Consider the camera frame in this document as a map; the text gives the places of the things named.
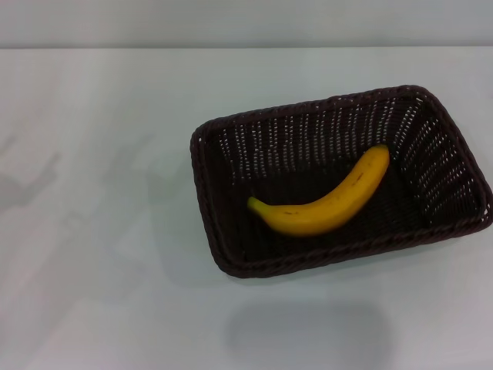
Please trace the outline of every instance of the yellow banana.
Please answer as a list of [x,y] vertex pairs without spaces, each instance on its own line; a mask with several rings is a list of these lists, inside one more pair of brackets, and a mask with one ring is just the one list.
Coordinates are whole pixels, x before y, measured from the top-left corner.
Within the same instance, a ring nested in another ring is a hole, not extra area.
[[371,198],[387,171],[385,145],[373,146],[325,197],[302,205],[270,206],[251,197],[248,207],[275,231],[293,237],[326,233],[348,222]]

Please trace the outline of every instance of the banana tip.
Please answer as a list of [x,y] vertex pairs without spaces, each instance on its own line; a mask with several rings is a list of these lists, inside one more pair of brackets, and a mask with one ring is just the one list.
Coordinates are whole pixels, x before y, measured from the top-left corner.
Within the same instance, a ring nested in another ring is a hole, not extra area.
[[254,211],[258,212],[260,210],[260,208],[262,206],[265,206],[266,204],[264,202],[258,200],[255,197],[250,197],[250,198],[248,198],[248,201],[246,202],[246,205],[251,210],[254,210]]

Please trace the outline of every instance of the brown spot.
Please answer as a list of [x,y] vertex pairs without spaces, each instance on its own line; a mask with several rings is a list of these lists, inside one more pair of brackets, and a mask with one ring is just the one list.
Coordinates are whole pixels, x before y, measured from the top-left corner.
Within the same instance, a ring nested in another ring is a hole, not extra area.
[[356,181],[354,181],[351,186],[353,187],[354,185],[356,185],[356,183],[360,180],[360,178],[363,176],[363,173],[360,173],[360,176],[357,177]]

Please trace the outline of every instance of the white wall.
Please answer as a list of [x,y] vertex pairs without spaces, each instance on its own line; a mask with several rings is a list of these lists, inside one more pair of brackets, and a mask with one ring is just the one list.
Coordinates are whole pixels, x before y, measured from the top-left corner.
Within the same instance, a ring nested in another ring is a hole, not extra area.
[[493,45],[492,0],[0,0],[0,47]]

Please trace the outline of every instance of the wicker basket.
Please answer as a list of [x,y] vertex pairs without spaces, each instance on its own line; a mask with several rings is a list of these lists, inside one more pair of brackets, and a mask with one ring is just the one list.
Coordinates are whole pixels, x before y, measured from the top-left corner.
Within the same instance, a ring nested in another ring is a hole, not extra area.
[[[391,165],[348,224],[285,237],[247,209],[322,197],[365,150],[388,145]],[[491,224],[492,195],[464,138],[426,89],[401,86],[214,119],[191,140],[214,260],[239,278],[266,278],[474,233]]]

